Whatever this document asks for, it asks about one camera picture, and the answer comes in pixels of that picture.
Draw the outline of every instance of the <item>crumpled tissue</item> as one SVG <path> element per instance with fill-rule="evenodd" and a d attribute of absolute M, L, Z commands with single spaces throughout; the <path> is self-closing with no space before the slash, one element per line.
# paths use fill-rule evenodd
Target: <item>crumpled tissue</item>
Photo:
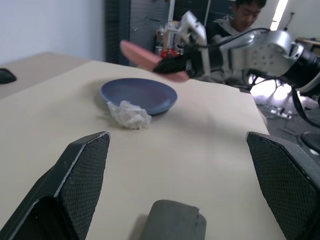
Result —
<path fill-rule="evenodd" d="M 120 124 L 128 129 L 146 129 L 150 127 L 151 116 L 145 109 L 132 105 L 128 101 L 122 101 L 120 106 L 111 102 L 107 103 L 111 116 Z"/>

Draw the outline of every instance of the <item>pink sponge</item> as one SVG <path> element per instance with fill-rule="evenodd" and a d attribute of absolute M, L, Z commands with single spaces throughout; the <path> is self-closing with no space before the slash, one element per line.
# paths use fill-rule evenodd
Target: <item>pink sponge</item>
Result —
<path fill-rule="evenodd" d="M 161 61 L 161 57 L 126 40 L 121 41 L 120 48 L 127 59 L 150 72 L 152 72 L 158 62 Z M 184 83 L 189 79 L 185 71 L 173 74 L 161 74 L 161 76 L 178 83 Z"/>

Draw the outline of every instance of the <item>plate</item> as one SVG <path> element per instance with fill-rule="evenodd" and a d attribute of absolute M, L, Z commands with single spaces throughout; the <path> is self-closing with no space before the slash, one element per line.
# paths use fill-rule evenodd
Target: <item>plate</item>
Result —
<path fill-rule="evenodd" d="M 145 109 L 149 115 L 168 111 L 178 98 L 176 91 L 170 86 L 144 78 L 109 81 L 102 86 L 101 95 L 116 106 L 122 101 L 128 101 Z"/>

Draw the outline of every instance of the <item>beige table surface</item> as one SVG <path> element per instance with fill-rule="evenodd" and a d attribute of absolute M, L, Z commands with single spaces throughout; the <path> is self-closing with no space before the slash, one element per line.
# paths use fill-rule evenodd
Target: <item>beige table surface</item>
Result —
<path fill-rule="evenodd" d="M 0 99 L 40 84 L 90 61 L 89 59 L 46 52 L 1 65 L 1 68 L 9 69 L 17 77 L 17 81 L 0 85 Z"/>
<path fill-rule="evenodd" d="M 121 129 L 110 120 L 99 90 L 126 77 L 163 82 L 176 90 L 178 101 L 153 118 L 150 129 Z M 161 199 L 199 207 L 207 240 L 285 239 L 245 140 L 247 131 L 268 133 L 251 95 L 195 80 L 173 83 L 98 61 L 13 92 L 0 99 L 0 227 L 70 142 L 108 130 L 104 181 L 88 240 L 137 240 L 152 204 Z"/>
<path fill-rule="evenodd" d="M 306 39 L 306 38 L 298 38 L 299 41 L 306 43 L 306 44 L 312 44 L 312 45 L 317 45 L 320 46 L 320 41 L 318 40 L 310 40 L 310 39 Z"/>

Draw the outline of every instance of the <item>mesh texture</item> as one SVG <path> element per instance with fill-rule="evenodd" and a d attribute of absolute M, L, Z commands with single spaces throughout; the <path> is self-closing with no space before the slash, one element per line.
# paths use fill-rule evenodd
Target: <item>mesh texture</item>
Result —
<path fill-rule="evenodd" d="M 79 240 L 84 240 L 104 178 L 109 136 L 87 144 L 63 185 L 59 198 Z"/>
<path fill-rule="evenodd" d="M 320 239 L 310 232 L 312 222 L 319 223 L 318 191 L 280 146 L 252 135 L 247 142 L 262 194 L 286 239 Z"/>

